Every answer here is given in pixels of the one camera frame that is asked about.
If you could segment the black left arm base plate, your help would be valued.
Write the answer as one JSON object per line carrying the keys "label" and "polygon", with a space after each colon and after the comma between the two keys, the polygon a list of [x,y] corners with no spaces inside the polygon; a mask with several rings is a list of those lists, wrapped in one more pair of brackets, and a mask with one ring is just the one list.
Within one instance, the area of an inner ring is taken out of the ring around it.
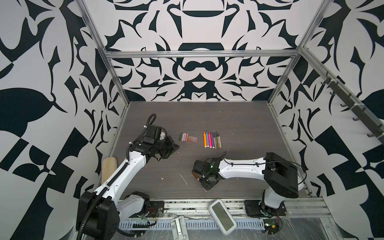
{"label": "black left arm base plate", "polygon": [[149,208],[145,217],[147,218],[158,218],[163,215],[165,208],[164,201],[150,201]]}

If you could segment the gold cap beige marker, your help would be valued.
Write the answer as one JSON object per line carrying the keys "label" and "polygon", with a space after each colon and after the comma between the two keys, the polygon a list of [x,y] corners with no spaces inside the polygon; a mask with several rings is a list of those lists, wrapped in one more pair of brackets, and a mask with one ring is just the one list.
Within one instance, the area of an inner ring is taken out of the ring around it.
{"label": "gold cap beige marker", "polygon": [[214,148],[217,149],[217,148],[216,148],[215,133],[213,133],[212,135],[213,135],[213,144],[215,145]]}

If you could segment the pink red highlighter pen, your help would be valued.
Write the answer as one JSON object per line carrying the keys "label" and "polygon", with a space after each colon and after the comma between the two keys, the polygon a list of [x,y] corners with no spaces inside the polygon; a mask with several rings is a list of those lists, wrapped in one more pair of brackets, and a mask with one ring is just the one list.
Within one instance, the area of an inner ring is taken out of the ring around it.
{"label": "pink red highlighter pen", "polygon": [[209,138],[210,148],[213,148],[211,132],[208,132],[208,138]]}

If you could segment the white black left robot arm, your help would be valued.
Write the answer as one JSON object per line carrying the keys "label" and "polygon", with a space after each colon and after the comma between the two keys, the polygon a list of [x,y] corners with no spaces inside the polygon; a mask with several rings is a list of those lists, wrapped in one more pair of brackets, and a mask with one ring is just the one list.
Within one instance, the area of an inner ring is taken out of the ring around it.
{"label": "white black left robot arm", "polygon": [[121,196],[151,158],[167,159],[178,149],[163,127],[147,124],[142,134],[129,144],[126,158],[115,172],[92,193],[85,192],[80,197],[77,239],[87,235],[95,240],[110,240],[115,233],[135,237],[136,234],[122,231],[119,225],[133,215],[146,215],[150,197],[138,191],[125,200]]}

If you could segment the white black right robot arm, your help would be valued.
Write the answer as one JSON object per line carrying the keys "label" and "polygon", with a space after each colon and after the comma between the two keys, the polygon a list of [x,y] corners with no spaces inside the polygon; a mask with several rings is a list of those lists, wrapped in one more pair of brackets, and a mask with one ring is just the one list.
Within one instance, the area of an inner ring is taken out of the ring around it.
{"label": "white black right robot arm", "polygon": [[230,160],[221,156],[205,161],[195,161],[192,173],[205,191],[212,189],[220,180],[247,178],[264,181],[268,188],[263,193],[261,206],[277,210],[285,199],[296,199],[305,180],[299,176],[302,166],[266,153],[251,160]]}

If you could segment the orange highlighter pen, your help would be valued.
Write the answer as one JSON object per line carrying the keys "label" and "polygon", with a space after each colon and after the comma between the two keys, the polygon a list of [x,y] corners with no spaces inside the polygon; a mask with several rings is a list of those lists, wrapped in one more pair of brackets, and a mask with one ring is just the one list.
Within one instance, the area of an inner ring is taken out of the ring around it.
{"label": "orange highlighter pen", "polygon": [[203,135],[204,136],[204,147],[207,148],[208,147],[208,145],[207,145],[207,132],[204,131],[203,134],[204,134]]}

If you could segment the purple highlighter pen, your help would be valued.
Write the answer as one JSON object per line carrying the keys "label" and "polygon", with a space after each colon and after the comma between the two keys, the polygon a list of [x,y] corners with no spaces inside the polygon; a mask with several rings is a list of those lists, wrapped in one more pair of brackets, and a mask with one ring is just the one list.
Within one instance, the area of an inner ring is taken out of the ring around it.
{"label": "purple highlighter pen", "polygon": [[216,148],[216,145],[215,145],[215,140],[214,140],[214,134],[212,133],[212,132],[210,132],[210,140],[211,140],[211,147],[213,148],[213,149],[215,149]]}

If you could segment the blue highlighter pen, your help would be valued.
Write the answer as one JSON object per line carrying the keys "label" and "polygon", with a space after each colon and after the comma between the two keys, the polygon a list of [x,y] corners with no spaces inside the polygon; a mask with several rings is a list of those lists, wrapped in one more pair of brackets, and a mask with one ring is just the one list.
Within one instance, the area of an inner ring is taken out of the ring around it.
{"label": "blue highlighter pen", "polygon": [[206,146],[207,148],[210,148],[210,138],[209,138],[209,133],[207,131],[205,132],[205,136],[206,136]]}

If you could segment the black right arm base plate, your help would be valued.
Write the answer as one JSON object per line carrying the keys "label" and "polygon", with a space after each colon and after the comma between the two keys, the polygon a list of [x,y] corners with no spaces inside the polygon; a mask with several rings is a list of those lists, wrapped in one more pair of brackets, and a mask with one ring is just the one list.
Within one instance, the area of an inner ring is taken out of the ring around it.
{"label": "black right arm base plate", "polygon": [[263,200],[245,200],[245,210],[248,217],[251,218],[272,218],[275,216],[286,216],[286,206],[281,202],[277,209],[268,207]]}

